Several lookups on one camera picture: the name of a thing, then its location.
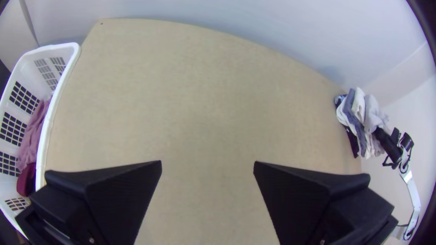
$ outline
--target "laundry basket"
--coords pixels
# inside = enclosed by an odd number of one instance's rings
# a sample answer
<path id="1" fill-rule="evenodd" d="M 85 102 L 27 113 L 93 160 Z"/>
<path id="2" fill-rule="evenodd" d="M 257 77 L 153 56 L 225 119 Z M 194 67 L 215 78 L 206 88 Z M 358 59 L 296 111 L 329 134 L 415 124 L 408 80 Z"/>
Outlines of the laundry basket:
<path id="1" fill-rule="evenodd" d="M 30 204 L 16 191 L 20 171 L 16 168 L 24 130 L 39 101 L 53 94 L 45 116 L 38 146 L 36 185 L 41 188 L 45 155 L 56 105 L 80 53 L 76 43 L 49 45 L 25 53 L 17 62 L 0 100 L 0 209 L 9 222 L 23 233 L 15 221 Z"/>

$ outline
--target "gray cloth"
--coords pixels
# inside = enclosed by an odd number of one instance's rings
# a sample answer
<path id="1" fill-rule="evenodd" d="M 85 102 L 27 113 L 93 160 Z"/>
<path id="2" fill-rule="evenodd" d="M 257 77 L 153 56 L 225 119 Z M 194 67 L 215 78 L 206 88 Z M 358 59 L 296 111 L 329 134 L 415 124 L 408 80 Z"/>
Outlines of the gray cloth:
<path id="1" fill-rule="evenodd" d="M 374 156 L 378 157 L 381 154 L 385 154 L 385 149 L 375 137 L 372 137 L 372 145 L 374 146 Z"/>
<path id="2" fill-rule="evenodd" d="M 388 121 L 387 115 L 378 107 L 376 98 L 372 94 L 365 96 L 365 121 L 363 122 L 365 132 L 373 133 L 377 127 L 388 132 L 389 129 L 386 126 Z"/>
<path id="3" fill-rule="evenodd" d="M 367 139 L 365 138 L 365 129 L 359 119 L 357 119 L 357 117 L 354 116 L 353 112 L 351 111 L 355 93 L 356 91 L 351 88 L 350 92 L 348 92 L 347 98 L 345 99 L 345 104 L 342 111 L 347 116 L 348 121 L 355 126 L 357 138 L 359 138 L 360 143 L 360 155 L 362 157 L 365 157 L 365 152 L 367 151 Z"/>

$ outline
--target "beige board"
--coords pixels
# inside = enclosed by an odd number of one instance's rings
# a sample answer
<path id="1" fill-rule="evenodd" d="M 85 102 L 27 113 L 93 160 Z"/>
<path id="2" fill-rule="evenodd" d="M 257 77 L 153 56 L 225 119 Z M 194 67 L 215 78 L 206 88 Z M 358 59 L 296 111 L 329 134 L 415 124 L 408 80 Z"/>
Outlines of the beige board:
<path id="1" fill-rule="evenodd" d="M 136 244 L 278 244 L 253 163 L 359 173 L 335 116 L 341 93 L 292 58 L 229 34 L 101 20 L 65 85 L 46 170 L 162 160 Z"/>

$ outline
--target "clothing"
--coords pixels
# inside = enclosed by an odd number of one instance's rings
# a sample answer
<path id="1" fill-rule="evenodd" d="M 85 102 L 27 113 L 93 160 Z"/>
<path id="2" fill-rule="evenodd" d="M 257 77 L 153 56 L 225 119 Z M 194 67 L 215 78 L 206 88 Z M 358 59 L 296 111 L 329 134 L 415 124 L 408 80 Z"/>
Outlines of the clothing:
<path id="1" fill-rule="evenodd" d="M 335 98 L 335 106 L 336 109 L 341 105 L 342 101 L 345 99 L 346 95 L 339 95 Z M 349 126 L 343 125 L 345 131 L 347 132 L 348 140 L 350 141 L 351 151 L 353 152 L 354 158 L 359 156 L 359 142 L 357 141 L 357 137 L 351 132 Z"/>
<path id="2" fill-rule="evenodd" d="M 35 191 L 35 175 L 36 175 L 36 163 L 29 163 L 17 180 L 17 192 L 22 196 L 29 196 Z"/>
<path id="3" fill-rule="evenodd" d="M 336 118 L 342 125 L 347 126 L 354 135 L 357 135 L 356 127 L 354 126 L 354 124 L 348 121 L 348 118 L 343 110 L 347 96 L 346 95 L 340 95 L 340 96 L 343 96 L 343 98 L 341 99 L 339 105 L 336 107 Z"/>
<path id="4" fill-rule="evenodd" d="M 380 110 L 378 102 L 372 94 L 365 96 L 365 106 L 365 121 L 363 123 L 365 132 L 373 133 L 379 127 L 390 135 L 391 132 L 386 125 L 389 118 Z"/>
<path id="5" fill-rule="evenodd" d="M 365 93 L 360 89 L 356 88 L 356 93 L 354 94 L 354 101 L 351 107 L 351 111 L 354 116 L 363 123 L 365 120 Z"/>
<path id="6" fill-rule="evenodd" d="M 357 117 L 354 116 L 353 112 L 351 111 L 351 107 L 353 105 L 354 96 L 356 91 L 354 89 L 350 89 L 350 92 L 348 92 L 347 97 L 345 98 L 344 107 L 342 111 L 348 118 L 348 121 L 354 125 L 356 128 L 356 135 L 359 139 L 360 144 L 360 155 L 362 157 L 365 157 L 365 153 L 367 151 L 367 139 L 365 137 L 365 129 L 362 125 L 362 123 L 357 119 Z"/>
<path id="7" fill-rule="evenodd" d="M 50 99 L 48 101 L 41 100 L 30 116 L 17 157 L 16 167 L 20 171 L 23 171 L 28 164 L 36 162 L 42 124 L 44 123 L 49 104 Z"/>
<path id="8" fill-rule="evenodd" d="M 365 98 L 365 93 L 360 88 L 356 88 L 356 90 L 350 89 L 350 93 L 348 95 L 340 95 L 335 98 L 335 105 L 336 117 L 338 118 L 338 121 L 344 125 L 346 129 L 347 127 L 349 129 L 347 135 L 348 139 L 350 140 L 354 156 L 357 157 L 360 149 L 361 156 L 368 159 L 372 156 L 377 157 L 381 154 L 384 154 L 385 151 L 380 142 L 372 135 L 372 133 L 367 133 L 365 131 L 365 127 L 363 125 L 367 111 Z"/>

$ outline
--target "white cloth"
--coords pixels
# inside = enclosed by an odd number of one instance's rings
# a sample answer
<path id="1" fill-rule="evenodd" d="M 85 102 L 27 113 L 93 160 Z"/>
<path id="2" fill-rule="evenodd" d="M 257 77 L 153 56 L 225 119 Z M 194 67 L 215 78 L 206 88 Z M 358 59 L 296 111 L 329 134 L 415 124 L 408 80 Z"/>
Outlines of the white cloth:
<path id="1" fill-rule="evenodd" d="M 381 111 L 376 98 L 372 94 L 365 96 L 365 133 L 373 133 L 379 127 L 390 135 L 391 131 L 386 125 L 388 121 L 388 116 Z"/>
<path id="2" fill-rule="evenodd" d="M 365 121 L 365 93 L 360 88 L 356 88 L 354 93 L 351 111 L 361 123 Z"/>
<path id="3" fill-rule="evenodd" d="M 365 133 L 365 138 L 367 139 L 367 151 L 365 152 L 365 159 L 369 159 L 375 153 L 374 142 L 371 134 Z"/>

